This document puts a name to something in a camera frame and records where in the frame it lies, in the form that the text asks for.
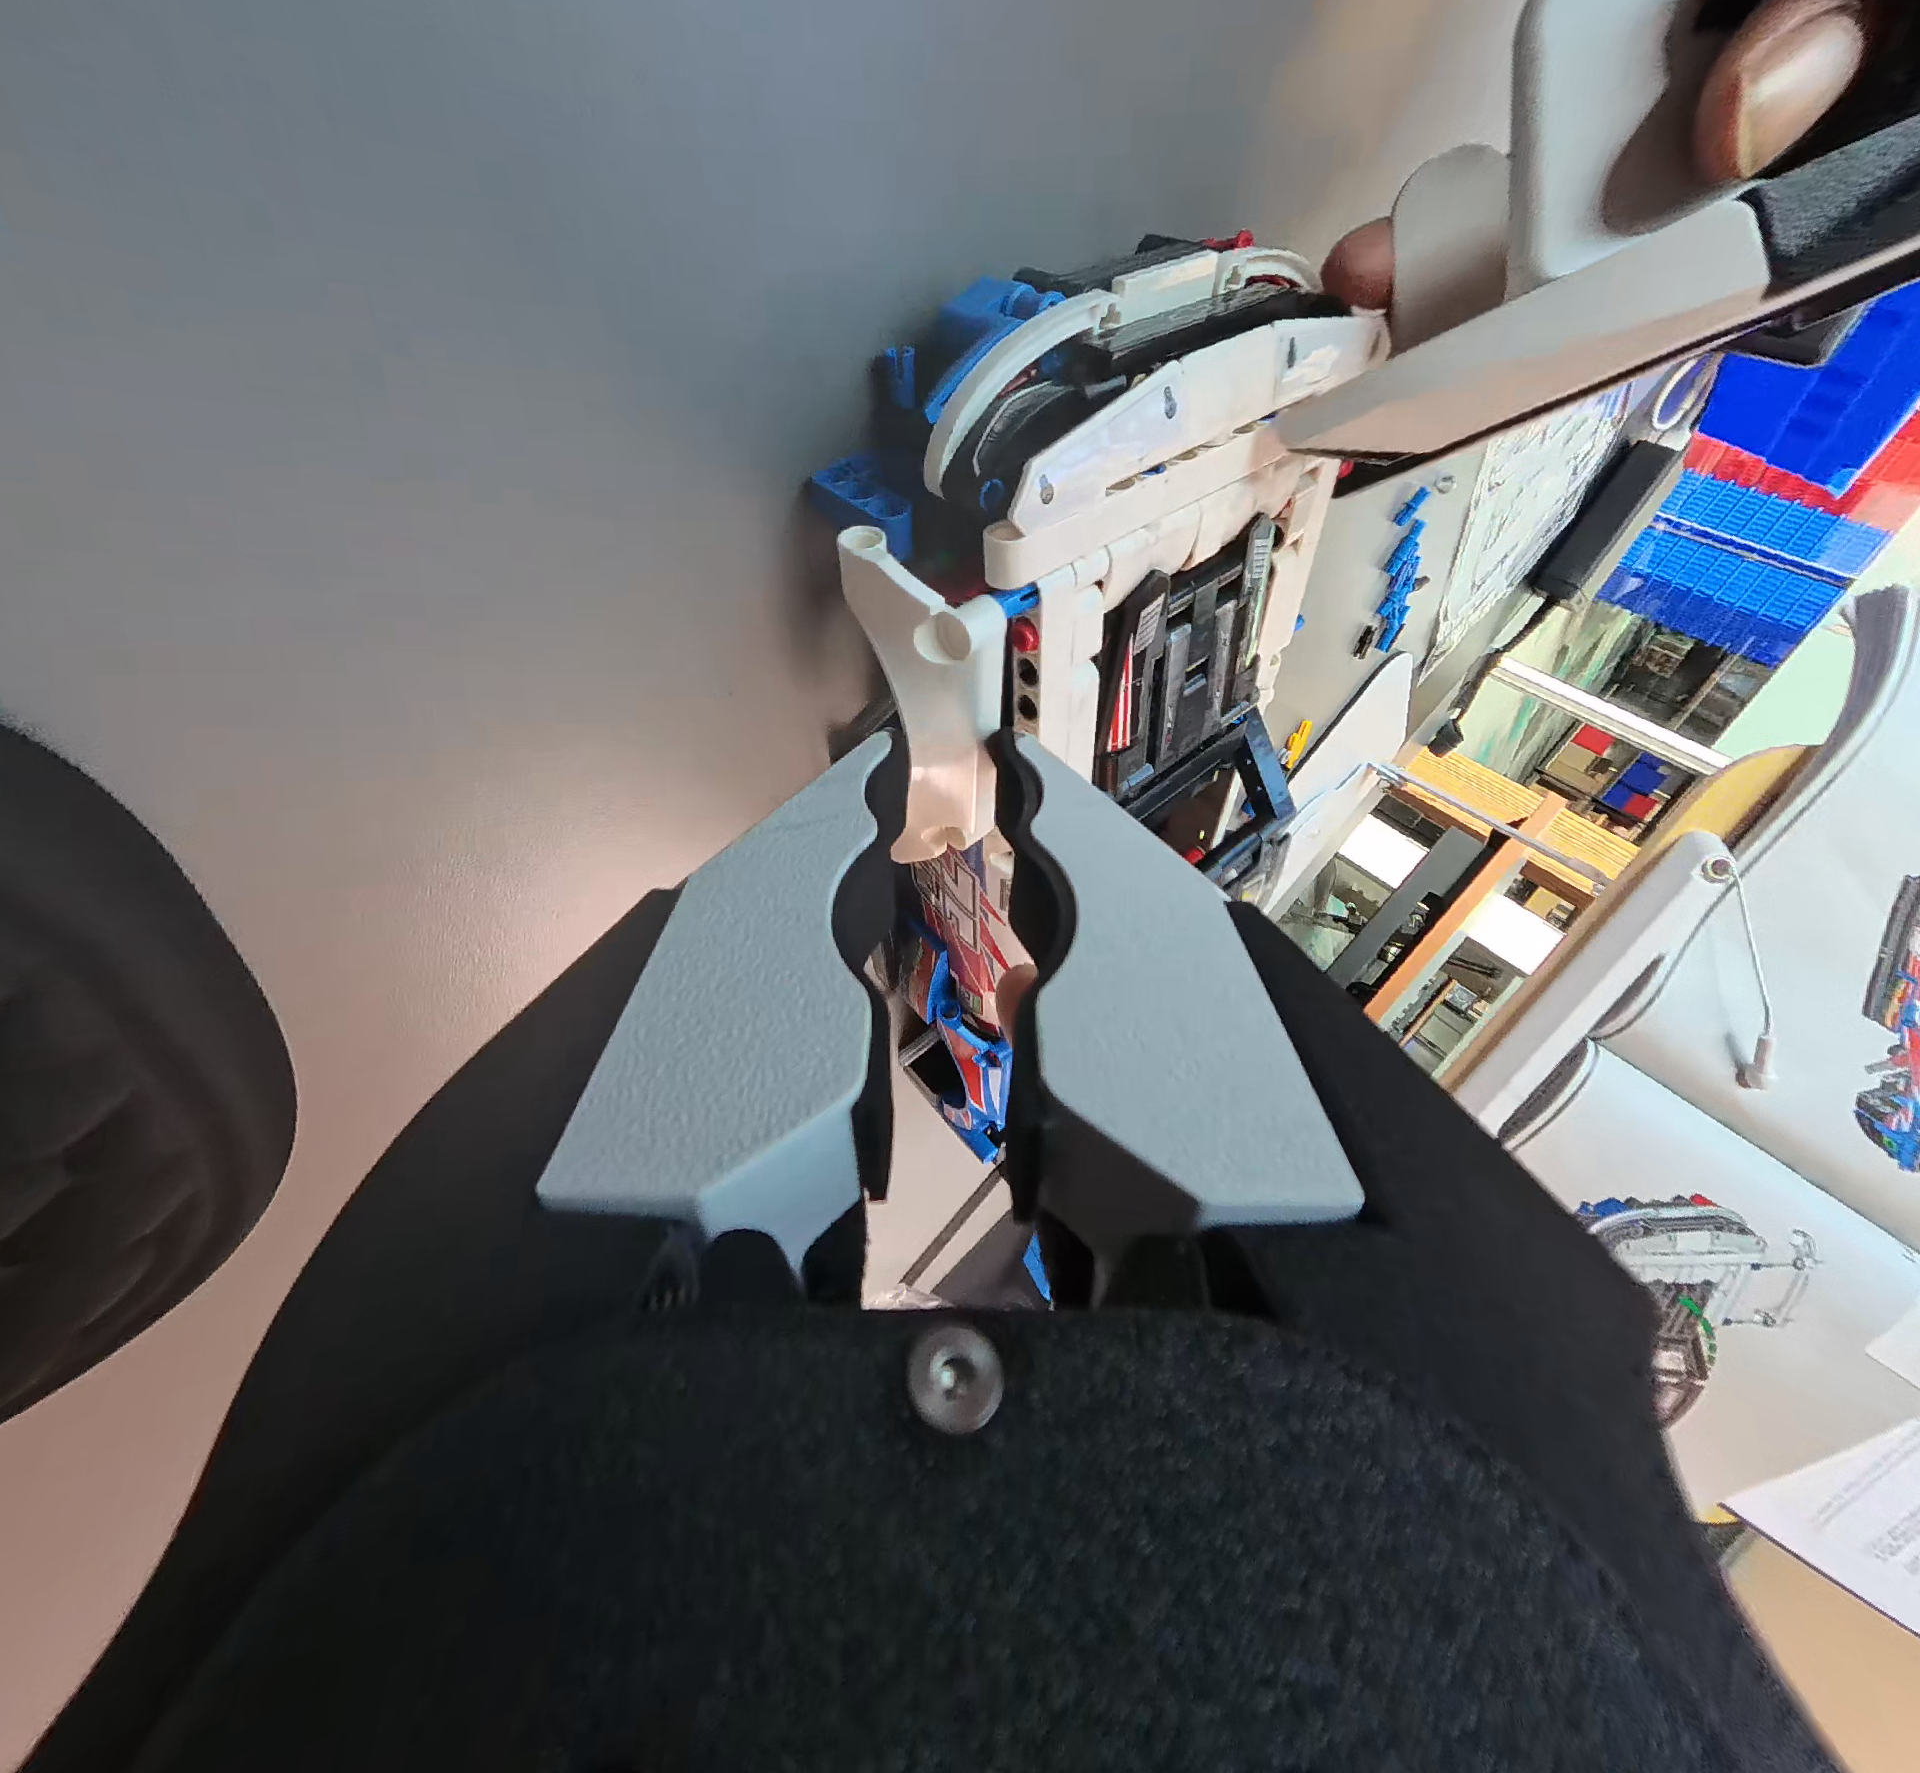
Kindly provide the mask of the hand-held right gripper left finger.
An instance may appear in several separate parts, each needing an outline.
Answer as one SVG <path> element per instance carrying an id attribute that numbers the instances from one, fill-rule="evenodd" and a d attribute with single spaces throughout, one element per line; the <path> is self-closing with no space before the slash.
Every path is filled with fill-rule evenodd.
<path id="1" fill-rule="evenodd" d="M 536 1192 L 564 1215 L 761 1233 L 794 1272 L 889 1190 L 899 730 L 684 879 Z"/>

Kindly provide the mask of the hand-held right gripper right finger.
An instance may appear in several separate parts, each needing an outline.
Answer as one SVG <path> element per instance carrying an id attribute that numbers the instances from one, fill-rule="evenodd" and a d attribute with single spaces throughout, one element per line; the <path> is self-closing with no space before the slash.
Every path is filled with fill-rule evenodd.
<path id="1" fill-rule="evenodd" d="M 990 743 L 1020 998 L 1006 1167 L 1114 1272 L 1141 1240 L 1335 1226 L 1365 1190 L 1242 937 L 1257 913 L 1034 737 Z"/>

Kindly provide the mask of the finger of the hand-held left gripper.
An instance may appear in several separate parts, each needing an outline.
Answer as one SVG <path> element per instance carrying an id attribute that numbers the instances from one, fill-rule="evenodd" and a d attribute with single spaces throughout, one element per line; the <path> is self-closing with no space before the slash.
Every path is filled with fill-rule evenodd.
<path id="1" fill-rule="evenodd" d="M 1627 243 L 1289 409 L 1304 457 L 1434 459 L 1690 359 L 1802 291 L 1761 243 Z"/>

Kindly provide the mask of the brick-built toy race car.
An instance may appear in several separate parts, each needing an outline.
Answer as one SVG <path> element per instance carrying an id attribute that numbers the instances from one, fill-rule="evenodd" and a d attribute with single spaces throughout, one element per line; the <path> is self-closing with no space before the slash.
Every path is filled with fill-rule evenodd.
<path id="1" fill-rule="evenodd" d="M 996 596 L 996 735 L 1034 737 L 1228 896 L 1263 896 L 1298 819 L 1298 746 L 1263 718 L 1338 474 L 1290 453 L 1280 418 L 1354 378 L 1376 337 L 1248 232 L 988 274 L 875 359 L 870 447 L 802 497 L 836 535 L 881 528 L 950 605 Z M 884 960 L 910 1017 L 900 1065 L 996 1162 L 1012 848 L 992 824 L 900 872 Z"/>

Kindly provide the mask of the white wheel arch piece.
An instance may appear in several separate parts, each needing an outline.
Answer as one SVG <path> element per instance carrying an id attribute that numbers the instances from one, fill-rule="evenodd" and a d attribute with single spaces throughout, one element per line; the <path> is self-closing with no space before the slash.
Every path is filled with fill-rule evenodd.
<path id="1" fill-rule="evenodd" d="M 1006 612 L 996 596 L 950 605 L 856 524 L 836 539 L 839 579 L 892 692 L 909 758 L 892 859 L 938 859 L 979 842 L 996 814 L 990 737 L 1003 724 Z"/>

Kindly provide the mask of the grey desk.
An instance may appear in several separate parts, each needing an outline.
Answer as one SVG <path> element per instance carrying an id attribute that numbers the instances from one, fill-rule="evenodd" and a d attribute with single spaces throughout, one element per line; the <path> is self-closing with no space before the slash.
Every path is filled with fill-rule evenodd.
<path id="1" fill-rule="evenodd" d="M 804 477 L 876 348 L 1143 232 L 1320 257 L 1524 0 L 5 0 L 5 714 L 172 851 L 301 1120 L 5 1426 L 5 1770 L 415 1113 L 869 699 Z"/>

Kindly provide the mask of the white sticker sheet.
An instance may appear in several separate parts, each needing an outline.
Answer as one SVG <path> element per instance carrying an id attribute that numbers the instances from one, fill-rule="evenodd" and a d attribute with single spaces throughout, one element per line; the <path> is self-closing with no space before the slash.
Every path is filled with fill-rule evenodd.
<path id="1" fill-rule="evenodd" d="M 1573 520 L 1634 411 L 1630 382 L 1497 435 L 1484 448 L 1439 605 L 1429 663 L 1501 611 Z"/>

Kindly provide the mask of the black power adapter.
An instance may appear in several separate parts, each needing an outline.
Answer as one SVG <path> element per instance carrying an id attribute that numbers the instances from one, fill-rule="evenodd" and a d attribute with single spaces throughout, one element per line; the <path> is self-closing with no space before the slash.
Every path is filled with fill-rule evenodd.
<path id="1" fill-rule="evenodd" d="M 1562 606 L 1597 600 L 1684 468 L 1684 447 L 1661 441 L 1616 444 L 1569 524 L 1527 572 L 1527 591 Z"/>

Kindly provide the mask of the row of blue pins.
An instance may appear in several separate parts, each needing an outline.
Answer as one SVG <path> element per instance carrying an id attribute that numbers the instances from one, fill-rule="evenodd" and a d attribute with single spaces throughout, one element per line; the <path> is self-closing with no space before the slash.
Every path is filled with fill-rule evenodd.
<path id="1" fill-rule="evenodd" d="M 1425 537 L 1429 530 L 1427 509 L 1434 499 L 1434 485 L 1427 483 L 1412 491 L 1394 512 L 1396 537 L 1393 551 L 1383 565 L 1383 593 L 1374 611 L 1379 628 L 1374 647 L 1388 655 L 1396 649 L 1412 606 L 1417 591 L 1425 585 Z"/>

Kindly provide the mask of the stack of red bins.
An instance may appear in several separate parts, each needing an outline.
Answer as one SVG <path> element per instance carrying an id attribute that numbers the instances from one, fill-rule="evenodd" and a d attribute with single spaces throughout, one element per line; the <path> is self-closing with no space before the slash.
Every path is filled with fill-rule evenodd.
<path id="1" fill-rule="evenodd" d="M 1843 487 L 1820 487 L 1724 441 L 1695 435 L 1687 464 L 1743 491 L 1897 533 L 1918 504 L 1918 411 Z"/>

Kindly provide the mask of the wooden book stand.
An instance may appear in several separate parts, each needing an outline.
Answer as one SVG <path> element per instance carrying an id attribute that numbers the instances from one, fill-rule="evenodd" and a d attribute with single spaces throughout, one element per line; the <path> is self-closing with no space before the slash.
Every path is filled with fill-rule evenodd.
<path id="1" fill-rule="evenodd" d="M 1539 972 L 1439 1080 L 1481 1128 L 1517 1140 L 1528 1100 L 1558 1099 L 1621 1007 L 1647 995 L 1668 960 L 1733 891 L 1736 844 L 1811 765 L 1813 746 L 1736 758 L 1692 786 L 1666 826 L 1574 920 Z"/>

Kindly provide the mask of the building instruction booklet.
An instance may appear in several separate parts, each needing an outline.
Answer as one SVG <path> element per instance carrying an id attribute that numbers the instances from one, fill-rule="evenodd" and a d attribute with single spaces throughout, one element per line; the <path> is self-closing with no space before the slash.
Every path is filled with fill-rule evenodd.
<path id="1" fill-rule="evenodd" d="M 1506 1147 L 1649 1294 L 1692 1504 L 1916 1418 L 1916 591 L 1859 596 L 1831 737 L 1733 891 Z"/>

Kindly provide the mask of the white paper sheet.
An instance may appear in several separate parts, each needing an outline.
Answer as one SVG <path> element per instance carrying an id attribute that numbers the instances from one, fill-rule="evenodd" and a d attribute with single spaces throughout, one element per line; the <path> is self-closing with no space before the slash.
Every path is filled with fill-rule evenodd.
<path id="1" fill-rule="evenodd" d="M 1745 1489 L 1724 1507 L 1918 1636 L 1918 1421 Z"/>

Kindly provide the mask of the wooden frame table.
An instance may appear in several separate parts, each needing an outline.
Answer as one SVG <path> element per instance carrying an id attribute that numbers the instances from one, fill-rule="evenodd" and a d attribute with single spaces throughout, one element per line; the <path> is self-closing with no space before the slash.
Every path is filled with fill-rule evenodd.
<path id="1" fill-rule="evenodd" d="M 1610 718 L 1547 713 L 1549 746 L 1506 771 L 1469 756 L 1457 723 L 1361 792 L 1289 924 L 1313 962 L 1429 1072 L 1521 998 L 1573 926 L 1722 769 L 1682 743 L 1632 743 Z"/>

